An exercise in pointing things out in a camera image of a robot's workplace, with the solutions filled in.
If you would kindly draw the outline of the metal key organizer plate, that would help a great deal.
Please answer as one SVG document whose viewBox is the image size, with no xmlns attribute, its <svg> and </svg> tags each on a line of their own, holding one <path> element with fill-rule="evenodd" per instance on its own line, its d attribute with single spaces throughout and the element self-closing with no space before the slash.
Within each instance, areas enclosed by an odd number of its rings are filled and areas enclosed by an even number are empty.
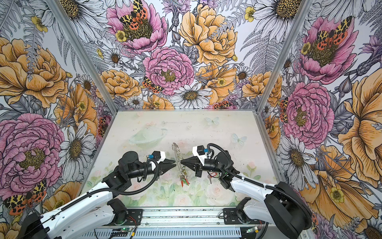
<svg viewBox="0 0 382 239">
<path fill-rule="evenodd" d="M 176 143 L 172 143 L 172 149 L 175 153 L 175 159 L 176 159 L 176 164 L 179 170 L 179 177 L 180 177 L 180 182 L 181 178 L 187 178 L 188 179 L 188 174 L 186 172 L 186 167 L 181 165 L 181 160 L 183 157 L 181 156 L 180 148 Z"/>
</svg>

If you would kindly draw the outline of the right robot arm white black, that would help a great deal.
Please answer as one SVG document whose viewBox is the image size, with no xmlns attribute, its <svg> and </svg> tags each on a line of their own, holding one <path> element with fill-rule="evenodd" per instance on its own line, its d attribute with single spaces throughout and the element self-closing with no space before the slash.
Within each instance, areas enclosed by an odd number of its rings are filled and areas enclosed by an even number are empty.
<svg viewBox="0 0 382 239">
<path fill-rule="evenodd" d="M 297 239 L 301 232 L 311 228 L 312 212 L 286 183 L 262 183 L 251 179 L 234 168 L 228 151 L 213 155 L 202 149 L 182 159 L 181 164 L 201 177 L 204 171 L 216 172 L 223 188 L 244 195 L 236 206 L 234 219 L 241 224 L 252 221 L 275 225 L 289 239 Z"/>
</svg>

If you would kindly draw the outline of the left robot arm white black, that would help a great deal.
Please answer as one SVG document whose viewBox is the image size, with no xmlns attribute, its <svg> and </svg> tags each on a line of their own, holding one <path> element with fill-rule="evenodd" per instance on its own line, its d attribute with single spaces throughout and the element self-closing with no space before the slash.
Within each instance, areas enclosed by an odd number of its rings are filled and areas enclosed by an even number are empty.
<svg viewBox="0 0 382 239">
<path fill-rule="evenodd" d="M 103 225 L 122 225 L 130 216 L 118 196 L 144 192 L 175 166 L 163 151 L 149 154 L 145 162 L 139 161 L 137 152 L 128 151 L 114 170 L 86 193 L 50 212 L 28 215 L 18 238 L 74 239 Z"/>
</svg>

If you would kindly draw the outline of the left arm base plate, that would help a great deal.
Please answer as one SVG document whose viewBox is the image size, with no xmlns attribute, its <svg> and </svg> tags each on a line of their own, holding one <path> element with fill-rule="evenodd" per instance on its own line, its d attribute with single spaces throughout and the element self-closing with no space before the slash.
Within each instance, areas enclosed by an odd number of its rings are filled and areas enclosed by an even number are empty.
<svg viewBox="0 0 382 239">
<path fill-rule="evenodd" d="M 126 209 L 114 215 L 110 226 L 139 226 L 143 217 L 143 209 Z"/>
</svg>

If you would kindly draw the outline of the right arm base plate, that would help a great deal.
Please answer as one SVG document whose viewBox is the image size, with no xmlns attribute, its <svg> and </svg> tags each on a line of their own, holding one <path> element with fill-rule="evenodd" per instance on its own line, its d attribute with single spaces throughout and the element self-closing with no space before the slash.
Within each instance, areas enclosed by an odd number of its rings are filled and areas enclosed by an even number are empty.
<svg viewBox="0 0 382 239">
<path fill-rule="evenodd" d="M 224 208 L 223 220 L 225 225 L 244 225 L 251 222 L 251 219 L 245 215 L 243 210 L 236 208 Z"/>
</svg>

